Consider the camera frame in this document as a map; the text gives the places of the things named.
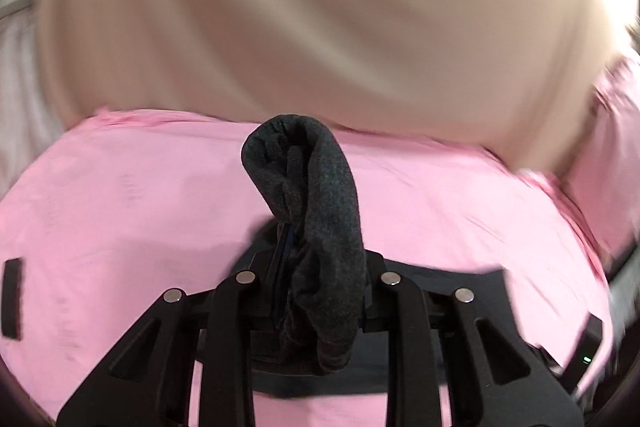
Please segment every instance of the black device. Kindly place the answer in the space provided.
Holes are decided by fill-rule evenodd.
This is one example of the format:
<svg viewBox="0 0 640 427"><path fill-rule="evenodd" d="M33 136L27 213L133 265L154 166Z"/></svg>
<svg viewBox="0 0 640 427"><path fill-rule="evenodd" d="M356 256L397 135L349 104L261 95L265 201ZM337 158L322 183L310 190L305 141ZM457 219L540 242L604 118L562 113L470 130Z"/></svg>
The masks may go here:
<svg viewBox="0 0 640 427"><path fill-rule="evenodd" d="M200 427L254 426L250 338L252 331L273 331L280 320L287 237L285 227L275 249L258 252L249 270L213 290L167 290L76 390L58 427L186 426L201 330L207 334ZM462 274L468 283L451 292L455 274L439 278L431 271L431 283L418 285L370 251L367 271L362 331L388 331L389 337L387 427L441 425L432 331L438 332L454 427L584 425L572 387L522 340L513 317L506 321L482 297L485 276ZM432 291L424 289L430 285ZM582 351L576 356L584 357Z"/></svg>

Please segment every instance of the metal rivet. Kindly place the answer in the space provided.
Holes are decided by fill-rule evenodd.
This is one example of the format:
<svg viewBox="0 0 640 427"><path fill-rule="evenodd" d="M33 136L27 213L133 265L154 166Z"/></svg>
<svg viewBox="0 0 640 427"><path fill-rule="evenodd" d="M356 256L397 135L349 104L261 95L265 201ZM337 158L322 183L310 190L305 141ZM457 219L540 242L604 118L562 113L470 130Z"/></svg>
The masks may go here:
<svg viewBox="0 0 640 427"><path fill-rule="evenodd" d="M396 272L384 272L380 276L380 280L389 286L395 286L401 281L401 279L402 278Z"/></svg>
<svg viewBox="0 0 640 427"><path fill-rule="evenodd" d="M473 299L476 298L474 293L469 288L458 288L456 290L455 295L456 295L456 299L464 303L471 302Z"/></svg>
<svg viewBox="0 0 640 427"><path fill-rule="evenodd" d="M240 272L238 275L236 275L236 281L241 284L251 284L253 281L255 281L255 273L249 270Z"/></svg>
<svg viewBox="0 0 640 427"><path fill-rule="evenodd" d="M172 288L164 292L162 297L166 302L173 303L182 299L182 292L178 288Z"/></svg>

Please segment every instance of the pink fabric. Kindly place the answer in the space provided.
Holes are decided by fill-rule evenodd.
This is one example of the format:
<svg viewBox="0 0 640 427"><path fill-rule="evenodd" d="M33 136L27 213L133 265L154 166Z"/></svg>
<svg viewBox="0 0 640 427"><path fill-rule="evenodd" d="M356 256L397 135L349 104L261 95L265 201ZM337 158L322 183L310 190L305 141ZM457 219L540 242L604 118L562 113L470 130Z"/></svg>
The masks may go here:
<svg viewBox="0 0 640 427"><path fill-rule="evenodd" d="M217 285L269 216L240 164L254 128L179 112L104 112L66 133L0 202L0 262L22 257L26 271L24 338L0 339L0 353L52 417L165 289ZM566 363L591 312L604 321L604 343L582 386L603 367L612 345L607 285L553 184L509 174L476 148L337 138L367 248L447 270L505 267L524 339ZM197 378L194 387L197 396ZM382 427L385 400L257 396L257 424Z"/></svg>
<svg viewBox="0 0 640 427"><path fill-rule="evenodd" d="M621 253L640 230L639 78L640 57L633 51L602 75L593 134L567 179L567 192L608 255Z"/></svg>

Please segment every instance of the blurred beige curtain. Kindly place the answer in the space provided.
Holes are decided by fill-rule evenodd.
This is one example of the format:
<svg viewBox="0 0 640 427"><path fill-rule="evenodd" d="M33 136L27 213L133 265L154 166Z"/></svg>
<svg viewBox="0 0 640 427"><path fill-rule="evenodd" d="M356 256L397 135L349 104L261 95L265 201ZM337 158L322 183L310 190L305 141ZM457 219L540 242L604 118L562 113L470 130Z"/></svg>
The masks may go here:
<svg viewBox="0 0 640 427"><path fill-rule="evenodd" d="M97 107L308 114L552 169L613 52L602 0L40 0L66 126Z"/></svg>

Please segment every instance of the pink tablecloth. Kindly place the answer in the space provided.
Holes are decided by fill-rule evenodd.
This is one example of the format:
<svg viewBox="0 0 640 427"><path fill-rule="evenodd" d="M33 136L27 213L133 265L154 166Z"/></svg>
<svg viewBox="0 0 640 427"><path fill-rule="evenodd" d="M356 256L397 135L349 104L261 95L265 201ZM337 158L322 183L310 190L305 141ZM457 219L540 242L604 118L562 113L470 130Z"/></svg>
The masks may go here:
<svg viewBox="0 0 640 427"><path fill-rule="evenodd" d="M254 128L104 112L66 133L0 202L0 263L25 261L24 338L0 339L0 354L52 417L165 289L214 287L269 216L240 164ZM602 368L612 343L602 268L544 178L509 174L474 148L337 137L367 248L454 271L505 267L524 339L566 363L591 312L605 336L583 386ZM257 397L256 410L260 427L382 427L385 397Z"/></svg>

